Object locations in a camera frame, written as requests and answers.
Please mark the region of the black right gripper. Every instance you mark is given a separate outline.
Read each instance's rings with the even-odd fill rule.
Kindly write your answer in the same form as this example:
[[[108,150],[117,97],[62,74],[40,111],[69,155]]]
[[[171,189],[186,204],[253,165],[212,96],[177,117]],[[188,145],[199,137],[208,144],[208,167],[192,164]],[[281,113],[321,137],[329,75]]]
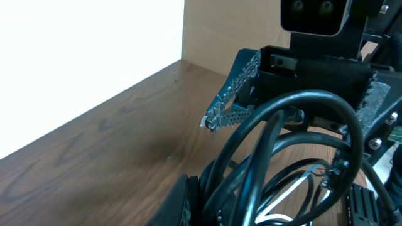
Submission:
[[[357,112],[368,161],[377,163],[393,144],[391,131],[401,125],[401,33],[387,37],[385,45],[385,65],[312,56],[272,46],[261,50],[261,60],[260,50],[241,49],[227,80],[207,108],[207,119],[247,111],[247,107],[227,108],[227,104],[255,76],[251,80],[255,107],[292,91],[325,90],[342,97]]]

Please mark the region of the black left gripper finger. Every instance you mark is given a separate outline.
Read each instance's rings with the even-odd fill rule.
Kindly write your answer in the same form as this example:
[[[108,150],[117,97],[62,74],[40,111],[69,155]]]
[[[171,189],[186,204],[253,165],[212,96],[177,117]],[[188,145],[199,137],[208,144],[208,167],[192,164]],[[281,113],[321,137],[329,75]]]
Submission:
[[[188,191],[188,181],[187,174],[182,174],[178,177],[165,200],[146,223],[146,226],[180,225]]]

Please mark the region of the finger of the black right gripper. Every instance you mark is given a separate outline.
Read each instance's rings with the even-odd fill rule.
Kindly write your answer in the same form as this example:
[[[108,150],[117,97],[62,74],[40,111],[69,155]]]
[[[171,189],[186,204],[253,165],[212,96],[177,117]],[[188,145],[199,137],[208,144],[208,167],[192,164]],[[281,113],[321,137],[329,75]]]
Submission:
[[[205,126],[211,131],[216,131],[222,127],[233,126],[242,123],[254,110],[253,105],[243,108],[234,105],[228,109],[214,107],[208,110],[205,115]]]

